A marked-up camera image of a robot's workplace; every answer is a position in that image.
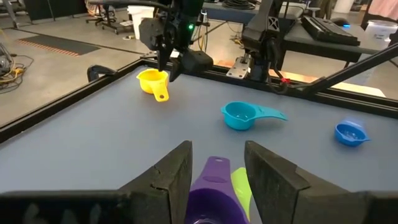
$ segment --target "small blue measuring cup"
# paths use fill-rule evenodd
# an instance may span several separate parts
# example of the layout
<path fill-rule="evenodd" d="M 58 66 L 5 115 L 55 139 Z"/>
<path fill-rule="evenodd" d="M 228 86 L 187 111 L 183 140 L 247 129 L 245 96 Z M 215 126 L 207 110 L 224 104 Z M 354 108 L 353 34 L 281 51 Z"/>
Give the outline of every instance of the small blue measuring cup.
<path fill-rule="evenodd" d="M 370 141 L 364 123 L 353 118 L 346 118 L 336 125 L 335 138 L 338 142 L 350 147 Z"/>
<path fill-rule="evenodd" d="M 224 122 L 235 130 L 245 131 L 253 127 L 258 118 L 277 118 L 287 121 L 286 116 L 275 109 L 251 103 L 233 101 L 221 108 Z"/>

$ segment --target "purple measuring cup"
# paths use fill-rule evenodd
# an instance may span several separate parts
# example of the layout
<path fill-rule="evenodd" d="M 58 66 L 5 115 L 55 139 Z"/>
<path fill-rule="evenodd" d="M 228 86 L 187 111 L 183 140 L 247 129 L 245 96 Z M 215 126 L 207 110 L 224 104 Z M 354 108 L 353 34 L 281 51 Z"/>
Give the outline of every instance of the purple measuring cup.
<path fill-rule="evenodd" d="M 211 156 L 191 186 L 185 224 L 247 224 L 231 183 L 229 159 Z"/>

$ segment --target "floor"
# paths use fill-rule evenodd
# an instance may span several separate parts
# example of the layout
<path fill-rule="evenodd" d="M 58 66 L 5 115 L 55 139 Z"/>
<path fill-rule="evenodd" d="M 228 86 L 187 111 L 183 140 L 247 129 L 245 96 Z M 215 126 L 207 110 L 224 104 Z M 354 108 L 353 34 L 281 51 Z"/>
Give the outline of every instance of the floor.
<path fill-rule="evenodd" d="M 139 40 L 122 39 L 125 35 L 132 34 L 131 30 L 115 35 L 111 30 L 101 30 L 101 27 L 95 27 L 94 24 L 86 24 L 85 16 L 35 24 L 30 24 L 23 15 L 19 17 L 25 18 L 21 20 L 23 26 L 19 30 L 5 29 L 7 40 L 1 36 L 0 42 L 10 52 L 33 57 L 35 62 L 24 75 L 24 82 L 17 90 L 0 95 L 0 125 L 86 84 L 86 69 L 92 64 L 118 69 L 148 52 Z M 127 14 L 119 11 L 118 19 L 127 19 Z M 0 27 L 9 27 L 4 25 L 8 20 L 0 16 Z M 214 61 L 234 61 L 236 57 L 241 56 L 243 50 L 229 39 L 241 30 L 242 26 L 222 21 L 210 22 L 210 30 L 219 26 L 208 34 L 207 52 Z M 17 39 L 37 34 L 87 42 L 101 49 L 80 57 L 72 57 L 15 42 Z M 197 41 L 192 48 L 198 49 Z M 287 52 L 283 71 L 322 77 L 341 70 L 344 64 L 342 61 L 328 58 Z M 397 71 L 395 65 L 386 62 L 377 67 L 367 85 L 381 89 L 389 98 L 398 99 Z"/>

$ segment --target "keyboard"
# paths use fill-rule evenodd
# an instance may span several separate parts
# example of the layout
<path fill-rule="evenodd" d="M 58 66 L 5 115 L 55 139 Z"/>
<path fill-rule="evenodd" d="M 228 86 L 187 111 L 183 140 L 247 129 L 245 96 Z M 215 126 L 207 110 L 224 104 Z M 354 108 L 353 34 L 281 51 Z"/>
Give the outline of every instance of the keyboard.
<path fill-rule="evenodd" d="M 361 44 L 357 37 L 347 33 L 332 21 L 303 16 L 301 22 L 314 40 L 353 46 Z"/>

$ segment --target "measuring cup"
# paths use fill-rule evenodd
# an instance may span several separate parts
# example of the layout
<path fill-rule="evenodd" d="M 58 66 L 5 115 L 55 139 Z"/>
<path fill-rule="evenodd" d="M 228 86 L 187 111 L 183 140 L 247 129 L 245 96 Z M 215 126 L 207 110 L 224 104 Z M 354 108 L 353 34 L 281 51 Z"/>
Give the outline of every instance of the measuring cup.
<path fill-rule="evenodd" d="M 149 94 L 155 96 L 156 101 L 164 102 L 169 100 L 169 93 L 167 85 L 169 81 L 167 77 L 169 74 L 165 71 L 158 71 L 158 69 L 150 68 L 140 72 L 137 76 L 141 89 Z"/>
<path fill-rule="evenodd" d="M 189 193 L 185 224 L 248 224 L 231 183 L 229 159 L 209 157 Z"/>
<path fill-rule="evenodd" d="M 256 119 L 277 118 L 287 121 L 286 116 L 275 109 L 251 103 L 234 101 L 221 108 L 224 122 L 235 130 L 245 131 L 253 127 Z"/>
<path fill-rule="evenodd" d="M 241 203 L 244 212 L 248 220 L 250 221 L 250 200 L 251 200 L 251 189 L 249 185 L 248 175 L 246 168 L 240 167 L 231 174 L 232 186 L 235 194 Z"/>
<path fill-rule="evenodd" d="M 338 142 L 350 147 L 370 141 L 364 123 L 353 118 L 346 118 L 336 125 L 335 138 Z"/>

